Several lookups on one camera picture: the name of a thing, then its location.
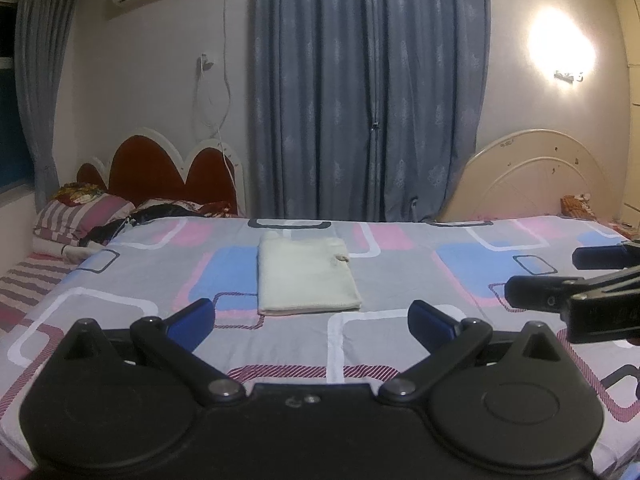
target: blue-gray curtain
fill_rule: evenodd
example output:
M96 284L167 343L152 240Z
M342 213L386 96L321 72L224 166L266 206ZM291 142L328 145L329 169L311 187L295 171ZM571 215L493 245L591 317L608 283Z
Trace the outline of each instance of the blue-gray curtain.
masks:
M59 187L53 126L66 38L76 0L18 0L15 84L20 122L33 159L36 209Z
M433 218L475 149L488 0L255 0L258 213Z

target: light fixture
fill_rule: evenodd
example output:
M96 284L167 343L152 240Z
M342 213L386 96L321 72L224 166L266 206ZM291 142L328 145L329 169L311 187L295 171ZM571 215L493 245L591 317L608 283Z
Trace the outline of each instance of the light fixture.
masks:
M584 79L595 64L595 50L569 17L557 9L544 9L529 34L529 55L549 79L569 83Z

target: power cord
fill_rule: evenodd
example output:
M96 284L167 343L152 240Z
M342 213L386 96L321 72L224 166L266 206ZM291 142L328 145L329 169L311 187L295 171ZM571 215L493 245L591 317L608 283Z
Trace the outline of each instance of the power cord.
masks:
M207 119L207 115L204 112L204 110L201 110L201 116L202 116L202 122L204 123L205 126L211 128L212 130L215 130L215 133L213 133L213 138L218 140L218 147L220 149L220 152L222 153L222 159L225 165L225 169L226 172L229 174L229 178L231 179L231 184L234 187L234 193L236 194L236 206L238 208L238 213L241 216L245 216L244 211L241 208L240 203L238 202L238 188L236 187L236 180L233 176L233 174L231 173L231 168L229 168L229 162L228 162L228 158L226 158L226 151L225 151L225 147L223 144L223 140L222 140L222 126L225 124L226 118L229 115L229 110L231 110L231 85L229 84L229 79L228 79L228 75L226 72L226 0L222 0L222 39L223 39L223 46L222 46L222 77L225 83L225 88L226 88L226 95L228 97L227 102L226 102L226 110L224 115L222 116L222 120L220 121L220 124L214 124L211 123L208 119ZM196 99L198 102L198 107L200 107L200 85L201 83L204 82L204 60L202 59L202 56L200 57L200 77L198 78L198 83L196 85ZM207 99L209 101L209 105L213 108L213 101L211 99L211 92L210 92L210 88L208 85L206 85L207 87Z

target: curved headboard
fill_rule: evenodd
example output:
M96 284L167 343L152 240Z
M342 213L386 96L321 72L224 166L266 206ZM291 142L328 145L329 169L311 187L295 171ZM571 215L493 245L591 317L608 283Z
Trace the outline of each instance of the curved headboard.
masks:
M105 166L93 157L78 170L79 182L96 184L136 206L150 198L197 203L227 201L233 213L244 210L242 165L236 154L216 140L201 142L183 160L167 138L150 128L135 129ZM234 176L236 191L229 173Z
M591 195L596 216L616 213L609 180L593 155L573 137L525 130L496 140L465 167L443 222L560 214L565 195Z

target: pink striped pillow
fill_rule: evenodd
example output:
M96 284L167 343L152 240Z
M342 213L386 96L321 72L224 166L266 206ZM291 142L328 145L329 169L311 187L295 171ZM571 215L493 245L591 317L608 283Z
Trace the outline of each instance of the pink striped pillow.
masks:
M45 240L76 246L94 227L126 218L135 208L131 202L107 193L76 206L52 200L36 218L33 234Z

